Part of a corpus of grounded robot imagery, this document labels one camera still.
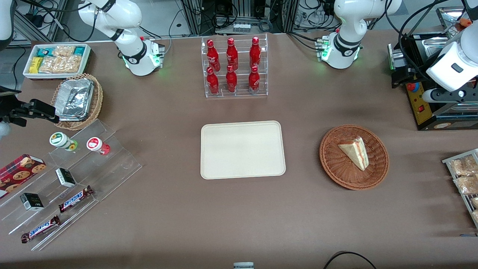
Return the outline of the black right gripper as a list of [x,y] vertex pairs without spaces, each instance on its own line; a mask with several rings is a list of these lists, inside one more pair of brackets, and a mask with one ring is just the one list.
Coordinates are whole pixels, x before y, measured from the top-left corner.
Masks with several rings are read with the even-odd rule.
[[[35,113],[37,118],[50,121],[53,124],[59,123],[59,117],[55,115],[55,107],[39,99],[31,99],[28,104],[28,109],[30,112]],[[34,118],[29,111],[25,109],[25,107],[22,107],[22,102],[20,102],[20,104],[1,102],[0,122],[26,127],[26,118]]]

